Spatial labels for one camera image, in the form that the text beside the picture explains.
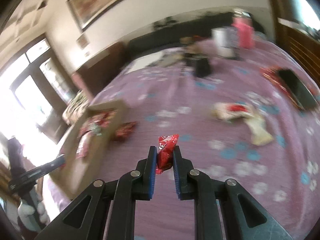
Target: white gloved hand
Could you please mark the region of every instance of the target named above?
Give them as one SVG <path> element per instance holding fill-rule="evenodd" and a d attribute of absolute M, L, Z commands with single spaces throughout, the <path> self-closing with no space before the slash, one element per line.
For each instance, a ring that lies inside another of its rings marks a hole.
<path fill-rule="evenodd" d="M 28 230 L 36 232 L 38 226 L 35 225 L 29 217 L 33 215 L 34 212 L 35 209 L 32 206 L 29 206 L 21 201 L 20 206 L 18 207 L 18 215 L 21 219 L 21 222 Z M 50 219 L 42 202 L 39 202 L 37 206 L 37 212 L 39 214 L 40 222 L 48 225 L 50 223 Z"/>

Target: triangular cutout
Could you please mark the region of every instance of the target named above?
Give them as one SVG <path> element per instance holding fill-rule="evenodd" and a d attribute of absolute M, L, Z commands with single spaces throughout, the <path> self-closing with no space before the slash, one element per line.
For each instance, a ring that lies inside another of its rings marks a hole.
<path fill-rule="evenodd" d="M 83 200 L 81 200 L 81 202 L 79 202 L 79 204 L 63 219 L 63 222 L 74 228 L 80 228 L 90 204 L 90 200 L 91 196 L 84 197 Z"/>
<path fill-rule="evenodd" d="M 254 228 L 267 222 L 267 218 L 243 194 L 238 195 L 238 200 L 249 228 Z"/>

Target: bedsheet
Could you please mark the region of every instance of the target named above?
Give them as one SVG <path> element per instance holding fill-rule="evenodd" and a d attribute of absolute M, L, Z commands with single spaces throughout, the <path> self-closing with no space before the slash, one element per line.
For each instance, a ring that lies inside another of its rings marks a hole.
<path fill-rule="evenodd" d="M 271 42 L 257 40 L 255 49 L 241 49 L 241 61 L 215 57 L 211 40 L 200 46 L 213 67 L 205 79 L 194 78 L 183 63 L 126 74 L 129 65 L 96 96 L 92 104 L 124 99 L 131 107 L 124 122 L 139 122 L 126 142 L 113 143 L 106 151 L 99 178 L 118 179 L 146 158 L 149 147 L 158 145 L 158 136 L 179 133 L 182 156 L 196 169 L 213 179 L 236 179 L 294 239 L 304 239 L 320 217 L 320 110 L 295 109 L 261 76 L 260 67 L 291 68 L 318 95 L 319 89 Z M 252 145 L 243 121 L 225 123 L 210 116 L 216 102 L 254 105 L 275 140 L 265 146 Z M 178 200 L 172 170 L 156 176 L 150 202 L 137 201 L 135 235 L 137 240 L 194 239 L 193 202 Z"/>

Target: cardboard box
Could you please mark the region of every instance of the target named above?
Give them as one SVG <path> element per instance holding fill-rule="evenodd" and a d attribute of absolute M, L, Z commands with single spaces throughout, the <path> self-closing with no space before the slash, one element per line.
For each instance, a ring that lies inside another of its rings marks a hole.
<path fill-rule="evenodd" d="M 102 129 L 102 135 L 92 137 L 90 149 L 86 157 L 76 158 L 79 145 L 77 138 L 83 123 L 91 116 L 108 110 L 117 110 L 109 126 Z M 127 105 L 122 100 L 114 100 L 99 105 L 89 106 L 79 120 L 68 131 L 68 135 L 62 144 L 62 153 L 65 155 L 66 165 L 50 173 L 52 180 L 70 198 L 77 197 L 95 179 L 108 143 L 116 129 L 124 123 L 123 118 L 128 111 Z"/>

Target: black phone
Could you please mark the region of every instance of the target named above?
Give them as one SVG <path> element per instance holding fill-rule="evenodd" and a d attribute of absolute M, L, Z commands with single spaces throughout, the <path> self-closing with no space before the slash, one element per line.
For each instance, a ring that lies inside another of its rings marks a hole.
<path fill-rule="evenodd" d="M 307 110 L 318 106 L 318 102 L 305 84 L 290 69 L 278 70 L 278 75 L 286 84 L 287 89 L 298 106 Z"/>

